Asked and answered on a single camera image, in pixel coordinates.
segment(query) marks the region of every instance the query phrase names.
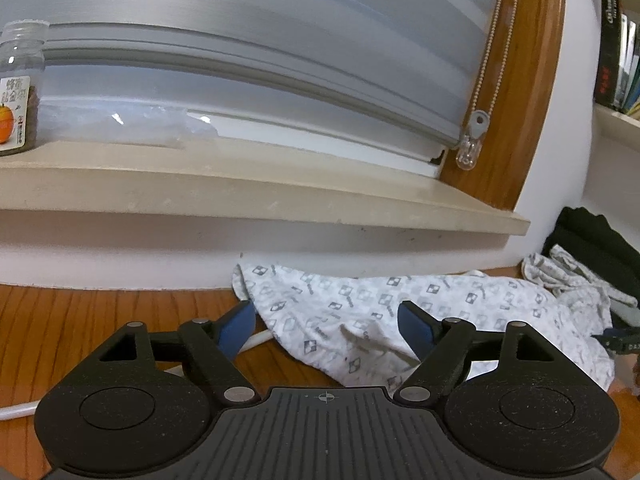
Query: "roller blind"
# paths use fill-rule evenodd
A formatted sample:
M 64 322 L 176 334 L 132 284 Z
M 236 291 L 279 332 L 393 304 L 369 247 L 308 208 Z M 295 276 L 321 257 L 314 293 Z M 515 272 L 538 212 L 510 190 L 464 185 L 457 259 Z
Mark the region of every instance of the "roller blind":
M 54 64 L 215 74 L 350 108 L 449 146 L 495 0 L 0 0 L 52 23 Z

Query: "white cable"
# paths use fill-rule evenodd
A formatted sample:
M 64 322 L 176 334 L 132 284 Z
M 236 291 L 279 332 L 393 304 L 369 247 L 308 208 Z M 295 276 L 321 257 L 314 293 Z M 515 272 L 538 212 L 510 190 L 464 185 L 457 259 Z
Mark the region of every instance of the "white cable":
M 252 335 L 249 339 L 246 340 L 246 343 L 244 343 L 239 353 L 257 347 L 262 343 L 266 343 L 270 339 L 273 339 L 273 333 L 269 332 L 268 330 L 258 332 L 257 334 Z M 184 376 L 181 365 L 178 365 L 174 368 L 169 368 L 168 370 L 165 370 L 165 372 L 173 375 Z M 39 400 L 34 400 L 33 402 L 25 402 L 24 404 L 16 404 L 15 406 L 0 408 L 0 420 L 12 420 L 14 418 L 31 416 L 36 412 L 36 408 L 38 407 L 39 402 Z
M 0 408 L 0 420 L 11 420 L 12 418 L 31 416 L 36 412 L 39 402 L 39 400 L 34 400 L 33 402 L 16 404 L 8 408 Z

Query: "circular disc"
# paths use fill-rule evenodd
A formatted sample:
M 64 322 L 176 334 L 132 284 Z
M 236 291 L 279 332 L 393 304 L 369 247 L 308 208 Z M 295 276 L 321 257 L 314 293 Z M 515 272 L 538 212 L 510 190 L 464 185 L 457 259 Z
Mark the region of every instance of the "circular disc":
M 246 386 L 234 386 L 225 392 L 225 399 L 230 402 L 247 402 L 255 397 L 255 392 Z
M 493 373 L 461 384 L 445 405 L 446 425 L 469 453 L 532 475 L 565 474 L 604 460 L 620 419 L 596 384 L 558 384 L 543 374 L 496 379 Z
M 52 466 L 88 475 L 143 472 L 178 458 L 206 431 L 209 402 L 197 386 L 118 365 L 94 378 L 98 385 L 60 384 L 40 402 L 34 424 Z
M 421 386 L 408 386 L 400 390 L 400 397 L 409 402 L 423 402 L 431 397 L 431 392 Z

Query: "window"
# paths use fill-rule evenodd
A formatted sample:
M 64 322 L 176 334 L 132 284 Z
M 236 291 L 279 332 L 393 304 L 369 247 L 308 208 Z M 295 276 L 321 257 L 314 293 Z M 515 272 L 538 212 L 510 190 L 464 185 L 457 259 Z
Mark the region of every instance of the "window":
M 52 135 L 56 125 L 71 135 L 65 107 L 76 123 L 114 110 L 106 135 L 121 125 L 114 114 L 121 122 L 127 114 L 129 124 L 156 114 L 165 125 L 178 121 L 184 134 L 206 135 L 216 123 L 222 135 L 350 152 L 428 174 L 428 160 L 458 142 L 494 7 L 495 0 L 0 0 L 0 22 L 52 23 L 42 96 Z M 254 127 L 234 128 L 229 119 Z M 128 129 L 127 140 L 140 141 L 143 130 Z

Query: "ridged black surface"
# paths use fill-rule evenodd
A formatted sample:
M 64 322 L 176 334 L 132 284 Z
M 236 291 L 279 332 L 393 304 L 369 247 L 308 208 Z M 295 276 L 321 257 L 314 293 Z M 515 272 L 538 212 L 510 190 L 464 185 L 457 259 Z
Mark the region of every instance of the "ridged black surface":
M 49 478 L 80 477 L 57 470 Z M 259 406 L 224 412 L 211 434 L 189 456 L 160 471 L 134 478 L 507 480 L 519 477 L 497 472 L 470 458 L 448 439 L 433 413 L 397 406 L 381 388 L 275 388 Z M 593 469 L 564 478 L 605 480 L 609 476 Z

